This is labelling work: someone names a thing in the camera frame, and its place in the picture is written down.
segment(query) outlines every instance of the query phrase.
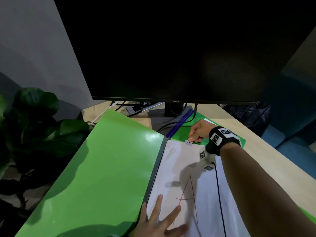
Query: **houseplant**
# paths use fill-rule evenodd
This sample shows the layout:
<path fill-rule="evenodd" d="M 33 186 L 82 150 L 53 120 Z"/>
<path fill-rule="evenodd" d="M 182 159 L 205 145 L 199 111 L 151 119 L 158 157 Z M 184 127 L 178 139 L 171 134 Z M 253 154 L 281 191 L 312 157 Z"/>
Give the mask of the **houseplant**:
<path fill-rule="evenodd" d="M 19 90 L 11 108 L 0 96 L 0 178 L 8 167 L 21 174 L 19 181 L 0 180 L 0 194 L 16 195 L 21 203 L 16 208 L 0 199 L 0 235 L 19 230 L 31 213 L 24 192 L 56 180 L 89 134 L 84 121 L 56 121 L 58 108 L 55 94 L 39 88 Z"/>

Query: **white cable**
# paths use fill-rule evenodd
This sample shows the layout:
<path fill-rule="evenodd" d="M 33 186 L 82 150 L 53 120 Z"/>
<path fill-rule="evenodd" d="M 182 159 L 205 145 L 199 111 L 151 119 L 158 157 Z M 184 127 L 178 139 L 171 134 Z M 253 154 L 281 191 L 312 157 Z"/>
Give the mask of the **white cable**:
<path fill-rule="evenodd" d="M 114 102 L 114 103 L 113 103 L 109 108 L 107 108 L 107 109 L 112 108 L 112 107 L 115 106 L 117 103 L 119 103 L 119 100 L 116 101 L 116 102 Z M 90 125 L 91 125 L 93 122 L 95 122 L 95 120 L 98 119 L 104 112 L 106 112 L 106 110 L 103 111 L 100 115 L 98 115 L 98 116 L 90 123 Z"/>

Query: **black bag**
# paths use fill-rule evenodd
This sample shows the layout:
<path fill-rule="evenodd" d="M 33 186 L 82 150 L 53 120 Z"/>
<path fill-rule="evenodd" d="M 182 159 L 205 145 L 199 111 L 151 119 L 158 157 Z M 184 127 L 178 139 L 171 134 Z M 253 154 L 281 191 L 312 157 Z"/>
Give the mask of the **black bag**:
<path fill-rule="evenodd" d="M 223 109 L 260 137 L 270 123 L 271 105 L 265 102 L 257 102 L 255 105 L 226 105 Z"/>

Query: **left hand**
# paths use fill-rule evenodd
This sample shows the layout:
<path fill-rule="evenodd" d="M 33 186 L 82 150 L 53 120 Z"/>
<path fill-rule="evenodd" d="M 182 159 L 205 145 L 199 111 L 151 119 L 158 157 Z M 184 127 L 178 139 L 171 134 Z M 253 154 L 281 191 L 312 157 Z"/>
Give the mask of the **left hand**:
<path fill-rule="evenodd" d="M 129 234 L 130 237 L 180 237 L 188 230 L 186 224 L 167 230 L 180 213 L 181 206 L 178 205 L 163 221 L 159 221 L 161 203 L 162 195 L 158 195 L 155 207 L 148 221 L 146 221 L 146 203 L 142 204 L 139 222 L 136 228 Z"/>

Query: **monitor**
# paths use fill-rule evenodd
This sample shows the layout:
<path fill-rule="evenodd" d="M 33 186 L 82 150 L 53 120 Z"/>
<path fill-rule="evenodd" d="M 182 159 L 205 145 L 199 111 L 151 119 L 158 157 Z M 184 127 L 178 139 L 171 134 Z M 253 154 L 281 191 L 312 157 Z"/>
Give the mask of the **monitor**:
<path fill-rule="evenodd" d="M 196 15 L 55 3 L 96 100 L 255 103 L 316 25 L 314 0 Z"/>

